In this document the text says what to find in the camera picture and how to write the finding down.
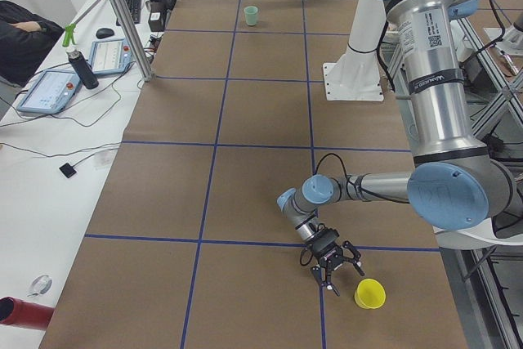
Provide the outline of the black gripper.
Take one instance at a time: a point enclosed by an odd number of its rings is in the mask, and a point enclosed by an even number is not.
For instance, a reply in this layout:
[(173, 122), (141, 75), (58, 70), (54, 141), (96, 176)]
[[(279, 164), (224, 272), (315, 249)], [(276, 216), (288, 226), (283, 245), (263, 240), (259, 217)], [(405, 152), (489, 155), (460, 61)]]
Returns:
[(332, 272), (343, 264), (343, 259), (352, 264), (360, 276), (365, 276), (360, 251), (349, 240), (344, 240), (342, 247), (351, 253), (350, 257), (344, 256), (341, 246), (337, 243), (338, 237), (337, 230), (324, 227), (309, 241), (309, 248), (319, 263), (310, 268), (315, 282), (320, 288), (331, 290), (337, 296), (340, 292), (332, 282)]

